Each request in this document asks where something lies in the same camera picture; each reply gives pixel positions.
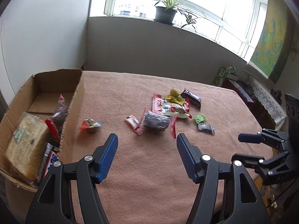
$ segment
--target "white wall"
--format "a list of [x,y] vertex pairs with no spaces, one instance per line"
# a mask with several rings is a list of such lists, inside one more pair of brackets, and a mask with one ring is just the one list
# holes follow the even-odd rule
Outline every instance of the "white wall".
[[0,89],[10,104],[33,74],[86,60],[89,0],[11,0],[0,17]]
[[296,53],[294,61],[292,61],[291,55],[289,56],[274,89],[281,90],[282,106],[284,109],[286,109],[286,102],[284,99],[286,93],[292,93],[299,96],[299,53]]
[[128,72],[211,84],[220,66],[246,62],[191,32],[135,18],[90,17],[86,69]]

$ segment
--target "bread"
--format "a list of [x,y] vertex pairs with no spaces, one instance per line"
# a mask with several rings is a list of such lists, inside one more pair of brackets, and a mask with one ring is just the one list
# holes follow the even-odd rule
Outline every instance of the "bread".
[[36,179],[48,137],[46,123],[25,113],[6,151],[6,157],[25,180]]

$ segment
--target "pink tablecloth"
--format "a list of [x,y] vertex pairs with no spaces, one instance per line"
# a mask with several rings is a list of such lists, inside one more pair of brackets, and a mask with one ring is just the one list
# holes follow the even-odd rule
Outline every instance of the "pink tablecloth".
[[[85,97],[81,122],[92,117],[103,123],[95,134],[77,132],[73,161],[78,161],[104,144],[110,133],[116,133],[119,146],[107,178],[98,185],[98,192],[110,224],[180,224],[185,223],[198,189],[187,177],[176,141],[164,132],[141,136],[124,121],[134,114],[142,116],[151,109],[152,94],[167,94],[173,87],[187,88],[202,98],[201,111],[191,106],[190,113],[204,114],[214,126],[215,135],[199,132],[194,120],[179,119],[176,131],[185,133],[201,152],[217,161],[231,162],[234,153],[272,156],[263,144],[239,143],[239,133],[256,133],[261,128],[249,109],[231,90],[189,81],[112,72],[83,72]],[[255,180],[257,174],[249,170]],[[219,182],[216,209],[221,206],[223,182]],[[73,186],[76,221],[83,223]]]

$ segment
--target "plant pot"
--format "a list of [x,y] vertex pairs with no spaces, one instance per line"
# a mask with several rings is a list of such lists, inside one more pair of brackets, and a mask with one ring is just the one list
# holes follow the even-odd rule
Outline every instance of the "plant pot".
[[176,10],[167,9],[165,7],[156,7],[156,17],[155,22],[172,25],[173,18],[176,14]]

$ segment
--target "green wrapper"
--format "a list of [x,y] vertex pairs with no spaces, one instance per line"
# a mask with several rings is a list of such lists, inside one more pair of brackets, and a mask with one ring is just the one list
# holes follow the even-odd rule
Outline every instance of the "green wrapper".
[[207,118],[203,114],[193,116],[193,118],[194,118],[194,120],[196,121],[197,124],[200,124],[200,123],[203,123],[203,122],[207,121]]

